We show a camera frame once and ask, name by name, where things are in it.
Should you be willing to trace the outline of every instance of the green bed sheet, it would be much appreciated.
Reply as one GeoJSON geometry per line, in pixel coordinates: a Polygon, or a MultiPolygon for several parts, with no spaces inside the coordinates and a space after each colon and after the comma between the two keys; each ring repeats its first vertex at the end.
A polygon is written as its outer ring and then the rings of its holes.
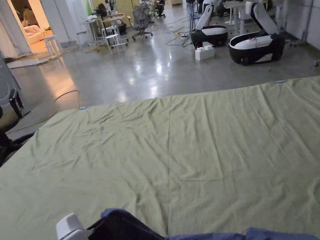
{"type": "Polygon", "coordinates": [[[0,168],[0,235],[124,208],[162,235],[320,237],[320,77],[63,111],[0,168]]]}

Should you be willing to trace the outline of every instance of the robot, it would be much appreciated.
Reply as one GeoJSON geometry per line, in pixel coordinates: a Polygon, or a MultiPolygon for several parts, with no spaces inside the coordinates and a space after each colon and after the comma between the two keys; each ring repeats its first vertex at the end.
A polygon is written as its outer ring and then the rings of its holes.
{"type": "Polygon", "coordinates": [[[230,56],[235,63],[244,66],[258,61],[279,61],[285,45],[285,35],[279,32],[278,27],[267,13],[272,7],[272,0],[250,0],[246,2],[246,13],[261,29],[260,32],[243,34],[231,39],[229,43],[230,56]],[[264,58],[272,55],[271,60],[264,58]]]}
{"type": "Polygon", "coordinates": [[[221,2],[222,0],[203,1],[203,6],[207,6],[200,20],[198,21],[195,30],[193,30],[191,33],[191,41],[195,48],[203,47],[203,42],[209,42],[216,47],[225,45],[228,39],[228,30],[225,26],[204,26],[211,17],[212,11],[214,10],[214,12],[216,12],[221,2]]]}

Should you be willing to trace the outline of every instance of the white stool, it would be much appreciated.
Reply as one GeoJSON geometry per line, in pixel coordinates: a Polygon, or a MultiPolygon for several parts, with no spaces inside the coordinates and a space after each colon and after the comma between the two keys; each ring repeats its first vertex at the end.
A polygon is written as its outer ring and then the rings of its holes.
{"type": "Polygon", "coordinates": [[[112,35],[112,30],[116,29],[116,26],[110,26],[108,28],[103,28],[101,29],[101,32],[102,32],[102,36],[105,37],[105,36],[108,36],[108,33],[110,33],[110,35],[112,35]]]}
{"type": "Polygon", "coordinates": [[[123,50],[124,50],[124,46],[123,46],[123,44],[122,44],[121,38],[119,37],[118,34],[113,34],[113,35],[106,36],[105,41],[106,41],[106,43],[107,43],[107,45],[108,45],[108,48],[110,49],[111,55],[113,55],[113,53],[112,53],[111,48],[110,48],[109,43],[108,43],[108,39],[109,39],[109,38],[112,38],[112,39],[113,39],[113,41],[114,41],[114,43],[115,43],[115,46],[117,47],[118,54],[120,55],[120,52],[119,52],[119,49],[118,49],[118,45],[121,44],[122,47],[123,47],[123,50]]]}
{"type": "Polygon", "coordinates": [[[81,47],[81,43],[80,43],[79,36],[84,36],[85,40],[86,40],[86,41],[88,42],[88,44],[90,45],[90,43],[89,43],[89,41],[88,41],[88,39],[87,39],[86,33],[87,33],[87,31],[77,33],[77,39],[78,39],[79,47],[80,47],[81,49],[82,49],[82,47],[81,47]]]}
{"type": "Polygon", "coordinates": [[[51,55],[55,55],[55,53],[57,53],[57,56],[59,55],[58,51],[61,52],[62,47],[59,43],[59,41],[57,40],[56,36],[50,36],[50,37],[45,37],[44,38],[44,43],[46,45],[46,48],[48,50],[48,53],[51,55]]]}

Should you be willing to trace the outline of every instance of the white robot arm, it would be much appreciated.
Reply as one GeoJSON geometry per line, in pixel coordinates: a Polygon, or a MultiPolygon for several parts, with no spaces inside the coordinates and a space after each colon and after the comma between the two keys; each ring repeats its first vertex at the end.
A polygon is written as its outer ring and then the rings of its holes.
{"type": "Polygon", "coordinates": [[[205,8],[200,20],[198,21],[198,24],[196,25],[196,30],[201,30],[205,26],[206,22],[211,16],[212,10],[214,12],[217,11],[217,7],[220,5],[220,3],[223,0],[204,0],[202,3],[202,9],[204,8],[205,4],[208,4],[208,6],[205,8]]]}
{"type": "MultiPolygon", "coordinates": [[[[284,0],[272,1],[276,6],[283,4],[284,0]]],[[[257,25],[264,29],[269,35],[279,34],[279,29],[273,20],[267,13],[263,3],[268,3],[266,0],[250,0],[246,2],[245,11],[246,14],[251,15],[252,19],[257,23],[257,25]]]]}

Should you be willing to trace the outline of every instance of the blue fabric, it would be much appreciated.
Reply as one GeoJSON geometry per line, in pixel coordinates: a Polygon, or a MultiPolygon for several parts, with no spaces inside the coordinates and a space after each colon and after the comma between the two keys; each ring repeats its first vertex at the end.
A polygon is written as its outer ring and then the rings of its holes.
{"type": "Polygon", "coordinates": [[[238,233],[207,233],[163,237],[123,209],[106,209],[101,214],[101,218],[107,222],[109,240],[319,240],[309,234],[280,233],[259,228],[249,228],[245,235],[238,233]]]}

